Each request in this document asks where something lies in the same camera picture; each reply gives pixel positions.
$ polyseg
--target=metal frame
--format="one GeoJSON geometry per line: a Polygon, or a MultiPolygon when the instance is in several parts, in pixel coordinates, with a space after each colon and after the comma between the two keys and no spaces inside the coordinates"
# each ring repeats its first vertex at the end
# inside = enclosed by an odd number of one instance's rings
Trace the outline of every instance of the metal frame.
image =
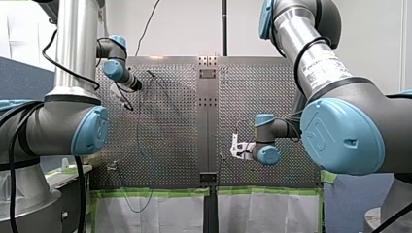
{"type": "MultiPolygon", "coordinates": [[[[229,158],[229,162],[233,162],[233,166],[238,166],[239,169],[237,169],[236,172],[240,173],[242,176],[250,176],[254,177],[256,176],[257,178],[253,181],[253,183],[228,183],[225,181],[221,181],[220,174],[223,174],[227,172],[227,170],[222,170],[222,167],[220,167],[221,164],[221,155],[220,153],[222,151],[227,150],[227,153],[229,153],[229,147],[227,149],[221,145],[222,140],[227,140],[230,141],[230,137],[226,138],[226,135],[222,136],[221,134],[224,132],[222,131],[223,129],[231,128],[232,124],[236,123],[236,118],[238,116],[228,116],[228,115],[221,115],[222,113],[225,113],[225,111],[230,112],[230,110],[226,110],[225,108],[227,107],[227,103],[224,103],[223,100],[226,95],[229,93],[220,93],[221,88],[226,84],[227,79],[230,78],[230,72],[232,67],[236,66],[243,66],[239,74],[242,77],[239,77],[239,81],[235,80],[236,82],[242,82],[241,80],[244,79],[243,76],[248,77],[249,73],[253,73],[257,68],[257,72],[263,72],[262,74],[266,77],[266,80],[263,79],[263,82],[270,82],[270,83],[262,83],[265,87],[267,87],[270,84],[274,84],[277,82],[274,77],[274,80],[268,79],[267,77],[271,77],[271,74],[268,75],[267,72],[274,72],[276,73],[279,71],[282,73],[282,84],[286,85],[285,90],[282,90],[280,92],[283,95],[287,96],[282,96],[283,100],[288,100],[285,103],[282,103],[282,106],[279,107],[277,106],[277,110],[282,110],[280,113],[274,113],[274,114],[279,114],[279,115],[286,115],[290,112],[290,106],[292,104],[292,99],[294,96],[294,83],[292,80],[292,69],[288,65],[287,61],[283,58],[267,58],[267,57],[215,57],[215,56],[199,56],[199,57],[130,57],[128,58],[128,65],[132,67],[132,69],[135,72],[135,75],[139,78],[139,80],[142,81],[143,83],[143,90],[135,93],[135,94],[128,94],[127,97],[131,100],[131,103],[135,108],[138,108],[139,104],[139,98],[142,93],[145,92],[145,84],[147,84],[148,79],[150,76],[148,74],[145,74],[144,69],[155,69],[155,73],[159,73],[160,75],[163,76],[168,76],[171,75],[173,79],[176,79],[176,82],[178,80],[189,80],[189,83],[195,82],[195,84],[192,86],[194,90],[187,92],[183,92],[185,94],[184,98],[189,99],[189,104],[186,105],[183,103],[181,107],[183,106],[184,111],[195,111],[195,144],[196,144],[196,156],[193,157],[192,159],[195,159],[197,162],[196,165],[196,171],[193,170],[193,168],[189,168],[189,172],[185,173],[182,172],[183,170],[179,170],[179,176],[192,176],[189,180],[191,181],[190,184],[175,184],[176,179],[176,174],[170,174],[169,177],[169,183],[142,183],[139,185],[136,185],[136,183],[131,182],[131,183],[125,183],[124,185],[119,185],[121,183],[121,178],[119,173],[116,171],[120,171],[122,173],[123,170],[125,170],[125,175],[128,176],[129,179],[144,179],[145,176],[150,176],[154,174],[148,174],[145,173],[145,171],[151,170],[151,166],[149,168],[144,168],[141,165],[141,168],[136,169],[134,164],[138,163],[136,159],[145,159],[144,157],[139,157],[139,153],[136,152],[136,150],[131,150],[131,151],[124,151],[124,148],[128,147],[128,144],[133,144],[135,143],[134,141],[130,141],[130,139],[133,139],[135,135],[134,131],[130,131],[130,127],[133,127],[133,120],[136,120],[136,117],[142,117],[140,114],[136,113],[131,113],[126,110],[121,109],[120,107],[117,107],[113,103],[109,101],[109,91],[108,91],[108,86],[110,85],[110,81],[108,81],[106,78],[104,78],[101,70],[99,69],[98,72],[98,79],[102,83],[102,91],[100,91],[98,94],[102,99],[104,100],[103,103],[106,105],[106,107],[109,108],[109,111],[112,113],[113,116],[115,116],[115,119],[119,120],[119,122],[112,122],[112,124],[118,124],[118,125],[113,125],[113,130],[117,130],[117,132],[111,132],[114,133],[115,135],[113,136],[116,140],[119,140],[119,144],[122,144],[122,147],[118,147],[117,150],[115,151],[111,149],[111,152],[108,152],[107,149],[103,150],[102,154],[102,160],[103,163],[101,166],[97,167],[94,172],[92,173],[92,182],[91,182],[91,188],[96,189],[96,188],[120,188],[121,186],[149,186],[151,188],[188,188],[188,187],[209,187],[210,188],[210,195],[206,196],[204,199],[204,232],[219,232],[219,220],[218,220],[218,195],[217,195],[217,186],[219,185],[266,185],[266,186],[284,186],[284,187],[318,187],[320,186],[320,170],[319,168],[316,167],[314,163],[310,163],[309,161],[305,160],[304,165],[307,165],[308,167],[303,168],[303,169],[309,169],[308,173],[304,174],[308,180],[303,181],[302,183],[288,183],[288,182],[283,182],[283,183],[268,183],[267,181],[272,181],[272,180],[265,180],[265,182],[260,182],[259,179],[267,177],[267,176],[280,176],[282,174],[278,172],[271,172],[271,168],[261,168],[261,166],[254,161],[242,161],[242,160],[233,160],[234,158],[229,158]],[[179,70],[187,70],[189,69],[188,72],[180,72],[179,70]],[[248,74],[242,74],[242,71],[247,71],[248,74]],[[223,122],[224,118],[229,117],[230,122],[225,122],[224,125],[220,125],[223,122]],[[133,157],[133,161],[130,161],[126,165],[123,163],[118,164],[118,163],[113,163],[114,161],[117,160],[122,160],[123,156],[129,156],[133,157]],[[124,169],[121,166],[129,166],[129,168],[124,169]],[[245,168],[255,168],[258,167],[257,171],[249,171],[245,170],[245,168]]],[[[171,77],[168,77],[170,81],[170,86],[168,86],[168,91],[176,91],[176,84],[173,83],[174,80],[171,77]]],[[[248,80],[243,80],[243,82],[253,82],[253,80],[248,81],[248,80]]],[[[273,110],[271,102],[267,102],[267,99],[265,99],[265,103],[269,105],[269,107],[265,108],[266,110],[273,110]]],[[[154,108],[164,108],[165,106],[162,106],[161,104],[153,106],[154,108]]],[[[243,113],[245,110],[244,108],[247,108],[247,105],[244,106],[237,106],[240,108],[240,111],[243,113]]],[[[256,109],[254,112],[248,112],[246,116],[250,120],[253,119],[255,114],[261,113],[261,111],[264,111],[263,109],[256,109]]],[[[164,116],[159,116],[159,119],[157,120],[156,123],[162,124],[162,120],[164,119],[164,116]]],[[[150,121],[140,121],[139,124],[142,123],[147,123],[150,124],[150,121]]],[[[156,130],[156,127],[153,125],[152,128],[149,128],[150,130],[156,130]]],[[[250,128],[247,130],[247,132],[243,131],[241,132],[240,136],[245,136],[246,134],[252,134],[253,129],[250,128]]],[[[113,146],[113,141],[108,142],[107,147],[112,147],[113,146]]],[[[144,143],[149,143],[152,148],[156,147],[161,147],[159,146],[156,142],[152,141],[145,141],[144,143]]],[[[284,151],[284,154],[290,155],[290,159],[286,161],[287,162],[295,162],[299,163],[301,162],[302,156],[301,154],[304,153],[303,146],[300,145],[293,145],[292,142],[290,142],[288,139],[284,139],[280,142],[280,147],[286,148],[286,151],[284,151]],[[293,156],[295,154],[300,154],[300,156],[297,156],[293,160],[293,156]]],[[[163,162],[166,162],[164,164],[156,164],[156,168],[158,167],[167,167],[169,166],[168,163],[172,162],[171,166],[177,166],[179,167],[180,162],[183,162],[185,164],[185,161],[182,159],[187,159],[188,155],[187,154],[179,154],[179,156],[174,157],[174,159],[170,160],[164,160],[163,162]]],[[[283,172],[283,175],[293,176],[293,168],[295,167],[288,167],[288,164],[281,163],[280,165],[277,165],[278,168],[274,167],[273,169],[281,169],[283,172]]]]}

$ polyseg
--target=wire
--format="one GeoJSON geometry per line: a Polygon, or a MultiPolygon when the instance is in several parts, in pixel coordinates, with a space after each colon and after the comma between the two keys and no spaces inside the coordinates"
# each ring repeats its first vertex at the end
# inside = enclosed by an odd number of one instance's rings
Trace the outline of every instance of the wire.
{"type": "Polygon", "coordinates": [[[102,44],[100,43],[100,39],[97,40],[97,44],[99,45],[99,61],[97,62],[95,67],[98,67],[100,65],[100,62],[102,61],[102,44]]]}
{"type": "Polygon", "coordinates": [[[0,126],[3,125],[9,118],[15,114],[29,109],[26,113],[23,113],[23,119],[19,122],[12,139],[9,143],[9,164],[10,164],[10,180],[11,180],[11,190],[10,190],[10,224],[13,233],[18,233],[17,224],[16,224],[16,168],[15,168],[15,143],[18,137],[18,133],[24,124],[28,121],[31,115],[40,107],[43,106],[42,102],[30,102],[28,105],[24,105],[21,108],[13,109],[10,112],[6,112],[6,116],[2,117],[0,120],[0,126]]]}
{"type": "Polygon", "coordinates": [[[329,37],[324,37],[324,36],[317,37],[314,40],[306,43],[306,45],[303,46],[302,50],[297,54],[296,60],[294,61],[294,65],[293,65],[294,82],[296,83],[297,88],[299,89],[299,91],[303,95],[305,95],[305,92],[303,92],[303,88],[300,85],[300,81],[299,81],[299,63],[300,63],[300,60],[302,59],[305,52],[307,52],[313,45],[321,43],[322,41],[327,43],[329,46],[331,44],[331,40],[330,40],[329,37]]]}
{"type": "Polygon", "coordinates": [[[134,108],[131,105],[130,101],[124,96],[122,89],[119,87],[118,82],[115,82],[116,87],[118,88],[118,91],[121,95],[121,97],[123,97],[123,99],[126,101],[126,104],[124,105],[125,108],[127,108],[129,111],[133,112],[134,108]]]}
{"type": "Polygon", "coordinates": [[[82,160],[78,156],[74,156],[79,175],[79,191],[80,191],[80,216],[77,232],[83,233],[85,228],[86,217],[86,191],[85,191],[85,174],[83,172],[82,160]]]}
{"type": "Polygon", "coordinates": [[[300,140],[300,134],[299,131],[294,127],[294,125],[292,123],[290,123],[290,121],[287,118],[278,118],[279,120],[283,121],[285,124],[287,124],[296,134],[297,140],[291,138],[292,141],[294,141],[295,143],[298,143],[300,140]]]}
{"type": "Polygon", "coordinates": [[[394,223],[396,220],[400,219],[402,216],[408,214],[409,212],[412,211],[412,203],[407,205],[405,208],[402,210],[398,211],[396,214],[391,216],[388,220],[386,220],[384,223],[382,223],[378,228],[372,231],[372,233],[378,233],[382,232],[385,230],[388,226],[390,226],[392,223],[394,223]]]}
{"type": "Polygon", "coordinates": [[[146,23],[145,30],[143,31],[143,34],[142,34],[142,36],[141,36],[140,39],[139,39],[139,43],[138,43],[138,45],[137,45],[137,51],[136,51],[136,53],[134,54],[134,56],[137,56],[137,54],[139,53],[140,45],[142,44],[142,40],[143,40],[143,38],[144,38],[145,35],[146,35],[146,32],[147,32],[148,27],[149,27],[149,24],[150,24],[151,21],[152,21],[152,17],[153,17],[154,14],[155,14],[155,9],[157,8],[157,5],[158,5],[159,2],[160,2],[160,0],[157,0],[157,1],[155,2],[155,4],[154,4],[154,8],[152,9],[152,13],[151,13],[151,15],[149,16],[148,22],[146,23]]]}
{"type": "Polygon", "coordinates": [[[52,45],[55,35],[57,34],[57,29],[55,29],[55,31],[52,33],[51,36],[51,40],[49,41],[49,43],[45,46],[45,48],[42,50],[42,55],[46,58],[47,61],[49,61],[51,64],[55,65],[56,67],[58,67],[59,69],[69,73],[70,75],[74,76],[75,78],[81,79],[83,81],[86,81],[88,83],[92,83],[94,85],[94,90],[98,90],[100,88],[100,84],[92,79],[86,78],[84,76],[81,76],[79,74],[76,74],[75,72],[69,70],[68,68],[60,65],[59,63],[57,63],[56,61],[54,61],[53,59],[51,59],[46,52],[48,51],[49,47],[52,45]]]}
{"type": "Polygon", "coordinates": [[[140,214],[140,213],[144,212],[144,211],[146,210],[146,208],[148,208],[149,203],[151,202],[153,195],[154,195],[154,191],[152,190],[152,191],[151,191],[151,194],[149,194],[149,200],[148,200],[148,202],[146,202],[146,205],[145,205],[142,209],[140,209],[139,211],[135,211],[135,210],[133,210],[133,208],[131,207],[131,205],[130,205],[130,203],[129,203],[129,200],[128,200],[128,198],[127,198],[126,192],[124,192],[124,197],[125,197],[125,199],[126,199],[127,206],[129,206],[131,212],[136,213],[136,214],[140,214]]]}

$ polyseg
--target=perforated metal panel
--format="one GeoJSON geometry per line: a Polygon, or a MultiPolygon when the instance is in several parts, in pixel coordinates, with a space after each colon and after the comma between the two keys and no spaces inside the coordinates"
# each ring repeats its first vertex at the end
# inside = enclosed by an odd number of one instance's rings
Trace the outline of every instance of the perforated metal panel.
{"type": "MultiPolygon", "coordinates": [[[[218,66],[208,67],[218,69],[217,76],[199,79],[204,66],[198,57],[129,58],[144,85],[143,90],[126,95],[134,112],[110,99],[112,82],[99,70],[98,94],[109,109],[111,123],[101,163],[92,173],[93,189],[199,187],[199,173],[205,171],[218,172],[219,185],[316,187],[320,183],[318,167],[300,143],[289,139],[277,140],[282,160],[274,167],[229,154],[238,120],[252,122],[259,113],[277,117],[289,113],[295,85],[287,62],[263,57],[217,60],[218,66]],[[108,171],[107,165],[114,161],[118,169],[108,171]]],[[[251,124],[242,123],[240,140],[250,140],[253,132],[251,124]]]]}
{"type": "Polygon", "coordinates": [[[281,58],[219,58],[219,185],[268,185],[315,187],[320,170],[300,143],[278,139],[281,161],[276,166],[262,166],[254,161],[230,157],[231,136],[238,120],[239,141],[253,136],[252,121],[256,114],[273,113],[285,117],[290,113],[295,84],[292,69],[281,58]]]}
{"type": "Polygon", "coordinates": [[[197,57],[129,58],[144,89],[126,94],[134,112],[110,99],[110,82],[99,69],[98,91],[110,115],[109,138],[92,188],[198,187],[197,57]],[[153,78],[147,71],[155,74],[153,78]],[[107,165],[118,162],[116,171],[107,165]]]}

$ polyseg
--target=label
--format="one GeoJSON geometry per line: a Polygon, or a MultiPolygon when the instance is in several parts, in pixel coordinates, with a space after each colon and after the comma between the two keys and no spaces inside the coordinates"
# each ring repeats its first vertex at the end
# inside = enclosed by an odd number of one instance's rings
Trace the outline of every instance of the label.
{"type": "Polygon", "coordinates": [[[352,74],[332,51],[324,51],[310,64],[304,66],[302,73],[312,89],[352,77],[352,74]]]}

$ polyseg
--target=blue panel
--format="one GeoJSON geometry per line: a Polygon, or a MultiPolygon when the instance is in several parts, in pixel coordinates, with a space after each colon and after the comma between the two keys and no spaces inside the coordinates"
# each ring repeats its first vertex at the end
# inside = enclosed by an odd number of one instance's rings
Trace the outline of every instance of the blue panel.
{"type": "Polygon", "coordinates": [[[15,106],[30,102],[31,100],[0,100],[0,112],[10,110],[15,106]]]}
{"type": "Polygon", "coordinates": [[[257,161],[263,165],[275,165],[281,160],[279,150],[271,145],[263,147],[258,151],[257,161]]]}
{"type": "Polygon", "coordinates": [[[276,0],[264,0],[260,12],[260,21],[258,26],[258,34],[261,39],[270,39],[270,25],[272,24],[273,6],[276,0]]]}
{"type": "Polygon", "coordinates": [[[107,78],[116,82],[123,77],[123,67],[116,60],[108,60],[103,65],[103,73],[107,78]]]}
{"type": "Polygon", "coordinates": [[[260,127],[273,121],[275,121],[273,114],[259,114],[255,116],[255,127],[260,127]]]}
{"type": "Polygon", "coordinates": [[[340,99],[309,104],[300,122],[308,154],[322,168],[338,174],[367,175],[385,159],[385,144],[373,121],[340,99]]]}
{"type": "Polygon", "coordinates": [[[73,155],[89,155],[100,151],[106,142],[109,116],[106,108],[91,109],[79,124],[72,140],[73,155]]]}

